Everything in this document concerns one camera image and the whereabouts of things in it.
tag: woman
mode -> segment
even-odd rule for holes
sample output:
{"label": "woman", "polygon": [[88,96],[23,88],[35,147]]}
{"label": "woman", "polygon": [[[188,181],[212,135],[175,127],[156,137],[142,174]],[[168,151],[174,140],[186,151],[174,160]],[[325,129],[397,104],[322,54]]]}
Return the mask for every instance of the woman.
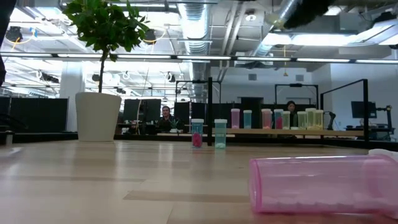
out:
{"label": "woman", "polygon": [[296,111],[296,103],[290,100],[286,104],[287,110],[290,111],[290,127],[297,127],[297,111]]}

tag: wooden shelf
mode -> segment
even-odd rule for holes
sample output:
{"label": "wooden shelf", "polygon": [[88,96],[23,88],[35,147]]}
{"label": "wooden shelf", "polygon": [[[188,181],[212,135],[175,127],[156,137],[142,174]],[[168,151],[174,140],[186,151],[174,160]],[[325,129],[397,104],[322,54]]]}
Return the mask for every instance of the wooden shelf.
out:
{"label": "wooden shelf", "polygon": [[291,134],[306,136],[363,136],[363,131],[281,130],[281,129],[226,129],[227,134]]}
{"label": "wooden shelf", "polygon": [[[184,136],[184,137],[192,136],[190,133],[181,133],[179,135],[177,133],[158,133],[157,135],[158,136]],[[233,138],[233,137],[235,137],[235,135],[234,134],[227,134],[226,137],[227,138]]]}

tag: white planter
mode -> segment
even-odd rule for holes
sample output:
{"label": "white planter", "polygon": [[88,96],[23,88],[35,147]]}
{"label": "white planter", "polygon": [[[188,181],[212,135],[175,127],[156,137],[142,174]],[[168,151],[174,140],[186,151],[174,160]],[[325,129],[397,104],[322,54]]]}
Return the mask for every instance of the white planter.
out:
{"label": "white planter", "polygon": [[122,99],[104,93],[77,93],[79,141],[113,141]]}

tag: person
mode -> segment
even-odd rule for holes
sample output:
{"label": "person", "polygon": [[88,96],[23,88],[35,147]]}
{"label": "person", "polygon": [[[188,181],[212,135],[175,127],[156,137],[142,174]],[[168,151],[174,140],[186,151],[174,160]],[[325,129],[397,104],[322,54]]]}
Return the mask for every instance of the person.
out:
{"label": "person", "polygon": [[[178,119],[170,114],[168,106],[162,107],[162,118],[157,122],[157,129],[162,132],[169,132],[172,129],[172,122],[177,122]],[[177,123],[177,129],[181,128],[180,122]]]}
{"label": "person", "polygon": [[287,110],[290,111],[290,127],[297,127],[297,111],[296,103],[290,100],[286,104]]}

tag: green leaves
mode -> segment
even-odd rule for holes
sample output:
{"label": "green leaves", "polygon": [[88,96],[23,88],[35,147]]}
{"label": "green leaves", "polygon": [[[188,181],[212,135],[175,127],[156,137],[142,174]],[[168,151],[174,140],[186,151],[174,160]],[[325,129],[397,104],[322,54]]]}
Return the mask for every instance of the green leaves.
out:
{"label": "green leaves", "polygon": [[118,59],[118,56],[114,55],[114,54],[110,54],[109,57],[110,57],[112,62],[116,62],[116,60]]}
{"label": "green leaves", "polygon": [[[86,47],[94,51],[110,52],[124,47],[130,52],[144,40],[148,27],[146,17],[139,15],[139,10],[127,1],[128,16],[117,5],[104,0],[73,0],[68,3],[63,13],[76,25],[79,40],[86,42]],[[110,59],[116,61],[117,56],[110,54]]]}

